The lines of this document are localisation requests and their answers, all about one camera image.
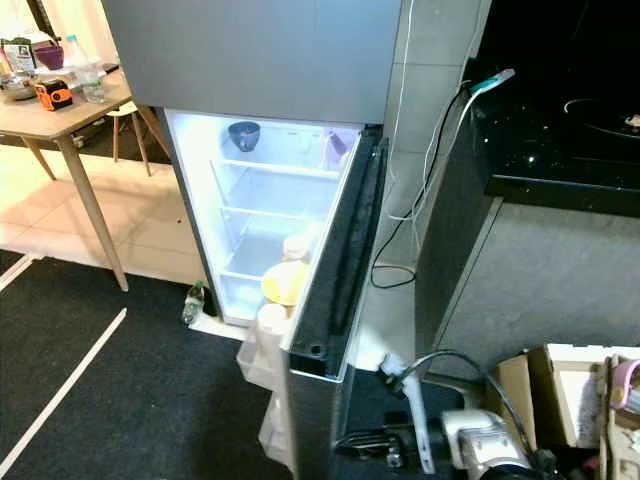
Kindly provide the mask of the pink plastic item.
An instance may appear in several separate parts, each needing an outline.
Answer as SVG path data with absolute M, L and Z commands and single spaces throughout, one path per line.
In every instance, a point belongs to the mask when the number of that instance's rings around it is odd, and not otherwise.
M 611 375 L 609 404 L 613 410 L 640 415 L 640 358 L 620 358 Z

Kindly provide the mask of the cardboard box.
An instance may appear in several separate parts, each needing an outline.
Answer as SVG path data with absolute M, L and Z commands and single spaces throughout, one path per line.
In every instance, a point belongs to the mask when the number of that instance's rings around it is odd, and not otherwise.
M 494 379 L 525 421 L 532 445 L 599 447 L 599 375 L 609 352 L 603 346 L 547 344 L 495 367 Z
M 602 370 L 603 404 L 595 480 L 640 480 L 640 415 L 613 410 L 609 404 L 612 369 L 620 358 L 630 357 L 612 355 Z

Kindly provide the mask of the grey counter cabinet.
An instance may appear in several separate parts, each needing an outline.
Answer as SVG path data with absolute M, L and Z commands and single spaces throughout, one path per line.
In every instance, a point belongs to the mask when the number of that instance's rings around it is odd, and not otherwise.
M 415 287 L 417 353 L 484 369 L 544 344 L 640 346 L 640 218 L 442 201 Z

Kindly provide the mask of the white stool wooden legs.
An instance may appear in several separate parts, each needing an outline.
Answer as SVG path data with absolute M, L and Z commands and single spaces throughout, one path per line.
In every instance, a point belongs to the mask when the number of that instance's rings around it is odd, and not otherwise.
M 138 108 L 134 102 L 124 102 L 119 108 L 109 111 L 108 116 L 111 119 L 111 151 L 113 151 L 114 156 L 119 155 L 120 132 L 124 129 L 122 118 L 128 120 L 129 128 L 134 132 L 134 140 L 136 140 L 138 150 L 141 152 L 146 150 L 146 124 L 143 122 L 141 114 L 138 113 Z

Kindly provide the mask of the glass fridge shelf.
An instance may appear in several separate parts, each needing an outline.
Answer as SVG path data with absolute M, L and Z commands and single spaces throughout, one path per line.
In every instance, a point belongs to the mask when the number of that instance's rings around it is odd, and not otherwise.
M 239 166 L 239 168 L 260 170 L 260 172 L 270 172 L 276 174 L 293 175 L 293 177 L 312 177 L 323 179 L 338 179 L 340 172 L 330 172 L 323 169 L 307 169 L 301 166 L 292 166 L 285 164 L 273 163 L 247 163 L 247 161 L 237 160 L 215 160 L 212 161 L 215 166 Z
M 292 214 L 273 210 L 248 209 L 248 207 L 220 207 L 220 214 L 237 225 L 275 225 L 279 228 L 320 227 L 328 224 L 328 215 L 312 215 L 311 212 Z

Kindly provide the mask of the orange black device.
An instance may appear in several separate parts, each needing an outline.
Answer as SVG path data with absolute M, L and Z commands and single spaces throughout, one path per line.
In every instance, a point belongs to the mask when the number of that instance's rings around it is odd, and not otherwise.
M 40 79 L 33 83 L 38 104 L 46 111 L 58 111 L 74 104 L 74 95 L 63 79 Z

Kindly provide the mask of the purple bowl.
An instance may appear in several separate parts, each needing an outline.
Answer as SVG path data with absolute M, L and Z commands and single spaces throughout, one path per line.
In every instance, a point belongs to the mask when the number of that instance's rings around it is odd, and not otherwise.
M 55 42 L 38 42 L 32 46 L 38 64 L 50 70 L 59 70 L 64 67 L 64 49 Z

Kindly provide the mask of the red black white patterned bowl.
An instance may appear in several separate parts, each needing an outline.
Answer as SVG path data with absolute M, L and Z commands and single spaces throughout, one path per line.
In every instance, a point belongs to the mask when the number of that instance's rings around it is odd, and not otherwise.
M 257 122 L 236 122 L 227 127 L 230 142 L 243 154 L 256 150 L 261 138 L 261 131 L 262 127 Z

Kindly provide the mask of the grey fridge lower door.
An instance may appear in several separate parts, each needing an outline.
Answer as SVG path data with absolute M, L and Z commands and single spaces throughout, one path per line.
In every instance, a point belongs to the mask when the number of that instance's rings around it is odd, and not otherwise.
M 244 378 L 269 394 L 259 443 L 289 480 L 337 480 L 347 470 L 335 448 L 348 429 L 357 375 L 349 361 L 387 183 L 383 127 L 364 125 L 348 146 L 329 214 L 312 230 L 301 300 L 285 325 L 253 321 L 237 355 Z

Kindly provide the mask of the black kitchen countertop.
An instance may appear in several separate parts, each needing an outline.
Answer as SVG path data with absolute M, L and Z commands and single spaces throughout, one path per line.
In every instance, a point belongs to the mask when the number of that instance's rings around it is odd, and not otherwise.
M 485 192 L 640 218 L 640 0 L 492 0 L 467 72 Z

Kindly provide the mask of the grey fridge cabinet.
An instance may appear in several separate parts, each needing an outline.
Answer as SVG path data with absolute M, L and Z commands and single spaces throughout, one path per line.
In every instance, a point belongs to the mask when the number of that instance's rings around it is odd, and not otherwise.
M 285 237 L 307 233 L 315 227 L 279 228 L 275 225 L 237 225 L 220 214 L 221 207 L 328 215 L 329 195 L 338 179 L 301 177 L 239 166 L 215 166 L 215 160 L 273 163 L 324 168 L 326 132 L 339 131 L 346 141 L 356 140 L 367 123 L 296 122 L 168 109 L 164 111 L 174 143 L 175 170 L 186 200 L 189 221 L 200 248 L 221 319 L 248 326 L 268 303 L 261 292 L 265 271 L 282 261 Z M 229 124 L 257 122 L 261 138 L 256 150 L 243 154 L 230 142 Z

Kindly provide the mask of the yellow round cup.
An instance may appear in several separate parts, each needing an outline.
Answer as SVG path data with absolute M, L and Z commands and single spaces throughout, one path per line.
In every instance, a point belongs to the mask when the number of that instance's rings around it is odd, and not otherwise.
M 266 301 L 274 305 L 294 307 L 300 303 L 308 273 L 310 273 L 310 266 L 306 262 L 298 260 L 279 262 L 262 275 L 261 292 Z

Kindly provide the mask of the clear water bottle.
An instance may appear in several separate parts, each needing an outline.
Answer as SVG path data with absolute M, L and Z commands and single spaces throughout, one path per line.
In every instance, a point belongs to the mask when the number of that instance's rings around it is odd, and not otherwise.
M 88 102 L 104 104 L 106 102 L 106 90 L 102 86 L 102 72 L 99 64 L 91 58 L 86 58 L 79 65 L 79 77 L 81 77 L 81 88 L 84 97 Z
M 84 54 L 81 42 L 76 35 L 67 35 L 61 41 L 61 46 L 64 50 L 64 67 L 69 70 L 74 83 L 76 83 L 74 88 L 83 87 L 87 81 L 91 81 L 92 69 L 90 61 Z

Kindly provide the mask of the white capped bottle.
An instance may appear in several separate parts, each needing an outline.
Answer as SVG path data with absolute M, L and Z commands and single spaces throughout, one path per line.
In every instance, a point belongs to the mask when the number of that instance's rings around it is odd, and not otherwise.
M 259 347 L 279 348 L 291 328 L 291 311 L 279 303 L 265 303 L 257 312 L 255 335 Z
M 282 243 L 283 262 L 302 262 L 307 259 L 312 244 L 311 234 L 305 232 L 284 238 Z

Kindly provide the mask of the green glass bottle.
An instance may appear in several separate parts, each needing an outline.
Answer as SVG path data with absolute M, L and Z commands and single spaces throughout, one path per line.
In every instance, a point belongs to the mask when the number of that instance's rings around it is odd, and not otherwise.
M 182 319 L 183 324 L 191 325 L 195 323 L 198 317 L 204 314 L 206 289 L 204 282 L 196 282 L 186 292 L 182 311 L 180 311 L 180 319 Z

